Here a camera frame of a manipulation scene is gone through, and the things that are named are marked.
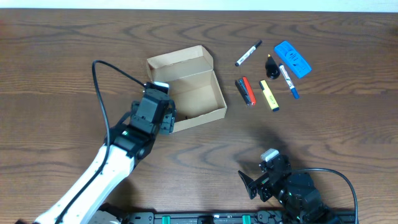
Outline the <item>brown cardboard box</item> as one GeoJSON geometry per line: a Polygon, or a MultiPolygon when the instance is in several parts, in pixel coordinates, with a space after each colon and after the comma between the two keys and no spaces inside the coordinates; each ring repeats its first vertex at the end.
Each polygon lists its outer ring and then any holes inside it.
{"type": "Polygon", "coordinates": [[[177,110],[174,132],[223,119],[227,105],[211,54],[202,45],[147,59],[151,81],[169,84],[177,110]]]}

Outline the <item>yellow highlighter pen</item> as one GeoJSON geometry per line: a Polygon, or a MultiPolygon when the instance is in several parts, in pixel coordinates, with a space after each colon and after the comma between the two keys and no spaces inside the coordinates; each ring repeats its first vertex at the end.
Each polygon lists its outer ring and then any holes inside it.
{"type": "Polygon", "coordinates": [[[259,82],[259,85],[262,89],[262,93],[270,106],[270,109],[272,111],[278,111],[279,110],[279,105],[277,104],[276,99],[274,98],[274,95],[271,92],[271,89],[269,88],[267,82],[265,80],[261,80],[259,82]]]}

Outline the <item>red and black utility knife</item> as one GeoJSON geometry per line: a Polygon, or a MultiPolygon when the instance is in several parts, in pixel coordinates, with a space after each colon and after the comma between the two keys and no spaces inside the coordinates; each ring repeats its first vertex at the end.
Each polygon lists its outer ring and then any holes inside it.
{"type": "Polygon", "coordinates": [[[246,77],[242,77],[235,80],[235,85],[245,101],[245,104],[248,106],[254,106],[256,104],[256,98],[248,79],[246,77]]]}

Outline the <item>black capped white marker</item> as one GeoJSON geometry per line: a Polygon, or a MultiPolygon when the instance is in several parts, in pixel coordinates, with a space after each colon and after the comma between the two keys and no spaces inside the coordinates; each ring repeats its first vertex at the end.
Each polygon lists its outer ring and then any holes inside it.
{"type": "Polygon", "coordinates": [[[243,56],[241,56],[236,62],[235,66],[239,67],[242,63],[262,44],[262,40],[258,40],[243,56]]]}

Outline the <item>blue capped white marker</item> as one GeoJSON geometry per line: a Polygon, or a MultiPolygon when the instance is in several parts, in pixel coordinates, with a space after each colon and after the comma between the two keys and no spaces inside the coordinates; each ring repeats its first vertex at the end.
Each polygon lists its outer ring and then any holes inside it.
{"type": "Polygon", "coordinates": [[[287,85],[288,85],[290,91],[292,92],[292,95],[294,96],[294,98],[299,99],[300,96],[295,88],[295,85],[293,84],[292,79],[290,78],[289,74],[287,73],[287,71],[285,69],[285,66],[282,63],[279,64],[279,70],[280,70],[281,74],[283,75],[285,81],[287,82],[287,85]]]}

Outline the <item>blue plastic case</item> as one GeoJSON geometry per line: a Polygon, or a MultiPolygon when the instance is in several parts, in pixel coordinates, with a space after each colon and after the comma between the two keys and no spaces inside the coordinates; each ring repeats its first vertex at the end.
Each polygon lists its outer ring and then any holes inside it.
{"type": "Polygon", "coordinates": [[[309,63],[288,41],[283,41],[274,47],[274,52],[291,69],[297,78],[303,78],[312,71],[309,63]]]}

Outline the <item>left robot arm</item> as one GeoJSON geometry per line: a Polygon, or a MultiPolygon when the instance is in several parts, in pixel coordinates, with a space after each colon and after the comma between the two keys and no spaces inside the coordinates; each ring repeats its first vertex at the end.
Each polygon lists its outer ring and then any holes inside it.
{"type": "Polygon", "coordinates": [[[141,101],[107,132],[94,161],[69,191],[36,223],[88,223],[113,189],[148,156],[159,133],[174,128],[175,103],[166,90],[148,88],[141,101]]]}

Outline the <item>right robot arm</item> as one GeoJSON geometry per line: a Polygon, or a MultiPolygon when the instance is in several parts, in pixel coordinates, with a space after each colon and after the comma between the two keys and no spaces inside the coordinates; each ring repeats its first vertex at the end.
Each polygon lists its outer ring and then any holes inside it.
{"type": "Polygon", "coordinates": [[[286,155],[264,156],[259,167],[263,174],[256,180],[238,172],[249,198],[259,196],[266,202],[274,197],[285,209],[282,217],[290,223],[343,222],[323,203],[311,176],[306,172],[293,172],[286,155]]]}

